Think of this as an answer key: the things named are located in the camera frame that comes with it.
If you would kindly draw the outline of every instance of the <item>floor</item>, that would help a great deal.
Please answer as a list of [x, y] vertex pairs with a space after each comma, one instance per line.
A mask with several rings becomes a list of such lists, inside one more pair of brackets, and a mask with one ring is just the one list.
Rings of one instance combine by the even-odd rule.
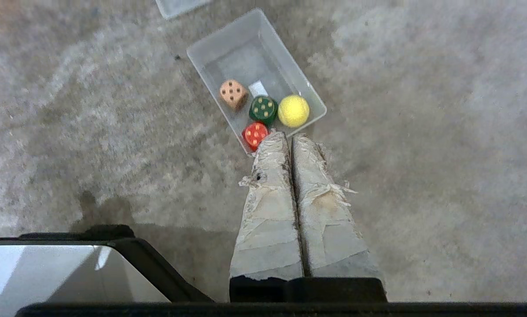
[[227, 299], [251, 159], [187, 58], [265, 12], [392, 301], [527, 301], [527, 1], [0, 1], [0, 236], [128, 223]]

